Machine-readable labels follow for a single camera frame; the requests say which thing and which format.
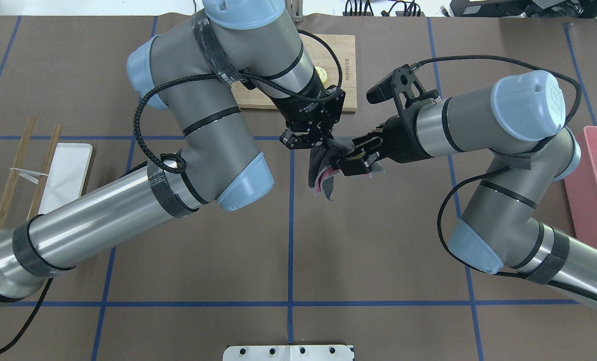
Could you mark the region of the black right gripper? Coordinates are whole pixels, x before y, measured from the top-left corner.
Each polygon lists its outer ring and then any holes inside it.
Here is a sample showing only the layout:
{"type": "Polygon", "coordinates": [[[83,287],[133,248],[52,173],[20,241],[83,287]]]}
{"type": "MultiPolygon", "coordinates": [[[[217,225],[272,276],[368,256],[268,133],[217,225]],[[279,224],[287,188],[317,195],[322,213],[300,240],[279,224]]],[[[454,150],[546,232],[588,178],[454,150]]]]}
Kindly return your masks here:
{"type": "Polygon", "coordinates": [[[415,116],[392,116],[369,133],[353,138],[354,150],[338,160],[345,176],[370,174],[372,164],[383,158],[409,163],[432,158],[417,138],[415,116]]]}

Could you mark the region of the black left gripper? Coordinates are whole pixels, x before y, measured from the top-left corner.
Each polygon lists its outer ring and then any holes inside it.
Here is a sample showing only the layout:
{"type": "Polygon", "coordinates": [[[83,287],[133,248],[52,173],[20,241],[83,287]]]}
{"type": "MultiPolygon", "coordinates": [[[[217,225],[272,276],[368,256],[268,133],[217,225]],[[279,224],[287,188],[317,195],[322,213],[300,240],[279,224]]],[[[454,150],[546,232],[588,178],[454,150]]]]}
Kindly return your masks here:
{"type": "Polygon", "coordinates": [[[315,147],[334,139],[333,126],[340,121],[346,93],[331,85],[321,89],[317,95],[331,99],[323,102],[304,101],[297,97],[278,100],[278,110],[284,116],[287,127],[279,141],[287,149],[305,150],[309,148],[309,143],[315,147]]]}

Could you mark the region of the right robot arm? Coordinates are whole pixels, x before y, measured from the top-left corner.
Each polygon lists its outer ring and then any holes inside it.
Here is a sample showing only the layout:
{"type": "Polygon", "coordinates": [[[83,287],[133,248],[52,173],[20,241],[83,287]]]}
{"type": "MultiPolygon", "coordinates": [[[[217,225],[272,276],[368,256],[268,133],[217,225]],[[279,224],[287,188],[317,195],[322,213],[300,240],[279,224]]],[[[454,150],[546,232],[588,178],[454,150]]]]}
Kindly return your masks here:
{"type": "Polygon", "coordinates": [[[374,85],[367,100],[392,99],[397,114],[353,140],[333,160],[345,175],[366,174],[388,158],[409,163],[476,150],[493,162],[478,182],[452,235],[441,239],[471,269],[557,288],[597,310],[597,250],[533,217],[551,183],[576,169],[580,146],[567,128],[557,78],[542,69],[439,100],[413,69],[374,85]]]}

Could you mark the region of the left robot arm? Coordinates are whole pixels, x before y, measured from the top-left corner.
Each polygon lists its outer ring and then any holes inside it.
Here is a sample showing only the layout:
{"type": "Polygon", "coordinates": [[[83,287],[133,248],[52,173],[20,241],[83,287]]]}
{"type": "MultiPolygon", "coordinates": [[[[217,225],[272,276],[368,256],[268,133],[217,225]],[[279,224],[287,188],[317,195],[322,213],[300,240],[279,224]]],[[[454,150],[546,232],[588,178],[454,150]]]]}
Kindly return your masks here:
{"type": "Polygon", "coordinates": [[[0,307],[205,204],[234,211],[267,194],[273,177],[233,84],[271,99],[290,150],[331,138],[344,92],[322,84],[285,3],[203,5],[129,55],[129,81],[140,94],[134,135],[145,165],[14,229],[0,228],[0,307]]]}

